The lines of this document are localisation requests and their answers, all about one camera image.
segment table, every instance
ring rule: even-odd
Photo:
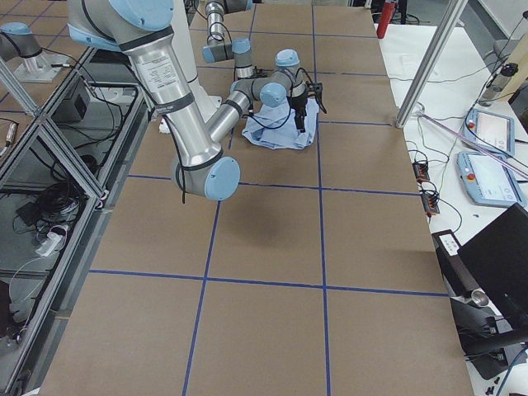
[[[396,26],[390,25],[387,35],[380,41],[380,48],[384,56],[385,66],[391,79],[391,87],[394,100],[400,105],[411,84],[410,81],[399,81],[398,79],[412,79],[420,64],[423,54],[434,34],[434,26]],[[429,81],[453,80],[459,77],[474,75],[462,78],[456,82],[429,82],[426,85],[419,101],[425,106],[425,112],[431,117],[443,119],[451,116],[465,116],[469,107],[479,96],[481,87],[489,77],[489,71],[479,53],[474,48],[471,40],[464,28],[457,27],[446,44],[446,47],[435,66]],[[482,108],[485,111],[496,112],[510,116],[515,120],[516,137],[526,139],[526,132],[521,123],[516,118],[513,110],[504,101],[495,101],[491,107]],[[451,129],[458,131],[462,125],[461,119],[451,119],[442,121]],[[408,141],[410,150],[417,147],[423,151],[430,160],[446,160],[446,156],[429,148],[449,153],[455,138],[446,132],[431,125],[427,120],[420,120],[423,131],[422,134],[417,118],[412,118],[404,128],[405,138]],[[429,173],[431,180],[440,188],[441,198],[455,206],[462,214],[462,226],[456,233],[456,237],[462,244],[471,239],[476,233],[486,225],[496,219],[505,209],[474,205],[467,196],[459,179],[458,168],[456,167],[456,154],[460,151],[470,150],[461,142],[457,142],[450,156],[450,161],[446,167],[444,182],[442,184],[442,173],[444,166],[441,163],[432,163]],[[528,160],[528,148],[522,144],[516,144],[516,158],[522,162]],[[521,185],[521,189],[526,194],[528,186]],[[459,224],[457,214],[445,203],[440,203],[439,215],[433,216],[429,224],[432,233],[445,229],[456,229]],[[480,378],[471,364],[468,364],[471,374],[474,391],[477,395],[484,395],[488,386],[495,385],[492,380],[484,381]],[[528,391],[526,374],[528,365],[519,365],[514,369],[508,380],[506,388],[503,390],[507,394],[508,390],[519,393]]]
[[[151,125],[40,394],[470,394],[369,11],[259,4],[225,24],[259,68],[299,51],[324,85],[316,141],[269,151],[240,124],[238,191],[182,205]],[[196,59],[225,97],[232,64]]]

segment white cable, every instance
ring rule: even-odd
[[[21,266],[20,268],[18,268],[18,270],[16,270],[15,274],[12,276],[11,280],[9,281],[9,299],[11,299],[11,301],[14,303],[15,301],[13,301],[13,297],[12,297],[12,294],[11,294],[11,287],[12,287],[12,283],[13,281],[15,280],[15,278],[17,277],[18,273],[20,271],[22,271],[24,268],[26,268],[27,266],[29,266],[32,262],[36,262],[37,260],[40,260],[41,258],[44,258],[44,257],[36,257],[34,258],[33,260],[29,260],[26,264],[24,264],[23,266]]]

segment power adapter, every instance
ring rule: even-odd
[[[68,225],[54,225],[46,234],[46,239],[35,250],[36,254],[41,257],[47,257],[57,250],[57,247],[66,239],[68,234]]]

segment white table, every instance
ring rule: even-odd
[[[414,77],[434,31],[434,26],[389,25],[385,38],[379,41],[388,75],[393,78],[391,79],[391,87],[397,106],[401,106],[405,94],[411,85],[411,81],[399,81],[398,79],[407,80]],[[428,83],[419,99],[425,106],[425,113],[437,119],[465,116],[489,77],[489,71],[484,66],[484,62],[474,48],[465,30],[461,27],[455,28],[429,81],[457,79],[474,73],[477,70],[482,70],[475,75],[462,78],[456,82]],[[483,109],[505,116],[511,116],[516,121],[516,138],[522,140],[528,139],[528,135],[526,135],[521,123],[507,102],[495,101],[492,106]],[[441,122],[451,129],[458,131],[464,121],[461,119],[451,119]],[[445,156],[425,148],[423,142],[425,141],[426,146],[430,148],[434,148],[443,153],[449,153],[455,142],[455,137],[440,130],[427,120],[420,119],[420,124],[423,131],[423,140],[416,117],[411,118],[405,125],[404,133],[409,142],[408,148],[415,149],[417,146],[419,150],[427,155],[430,161],[435,159],[445,161]],[[445,169],[443,184],[441,183],[441,176],[444,165],[433,162],[430,163],[429,167],[431,180],[438,188],[442,185],[441,199],[452,204],[462,214],[462,226],[456,233],[457,238],[462,244],[466,243],[505,210],[503,208],[475,205],[468,197],[456,166],[456,154],[460,151],[467,150],[473,151],[460,141],[455,143],[450,155],[450,161]],[[528,163],[528,144],[516,144],[516,158],[524,163]],[[422,156],[418,154],[417,159],[422,159]],[[528,196],[528,185],[521,184],[521,189]],[[431,218],[431,232],[434,233],[444,229],[456,229],[459,224],[459,217],[455,211],[443,202],[439,204],[439,208],[441,213]],[[470,363],[468,363],[468,370],[476,395],[484,396],[488,386],[495,385],[493,383],[494,379],[489,381],[482,379]],[[502,396],[508,395],[508,392],[528,394],[528,364],[517,365],[513,369],[502,390]]]

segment robotic arm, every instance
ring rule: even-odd
[[[51,70],[49,60],[36,41],[31,29],[21,22],[0,26],[0,58],[5,62],[21,57],[28,73],[39,74]]]
[[[224,0],[224,5],[228,7],[231,1],[240,2]],[[237,81],[228,99],[206,124],[172,47],[173,0],[68,0],[68,9],[73,40],[128,55],[179,149],[173,179],[184,192],[211,200],[229,198],[238,186],[240,169],[233,158],[223,157],[220,140],[254,100],[278,106],[288,93],[291,100],[305,93],[306,86],[298,73],[299,58],[292,49],[284,50],[276,57],[277,71],[269,78]],[[211,30],[222,27],[215,25],[218,15],[208,12]],[[247,61],[249,41],[233,45],[231,53],[236,52],[240,62]]]

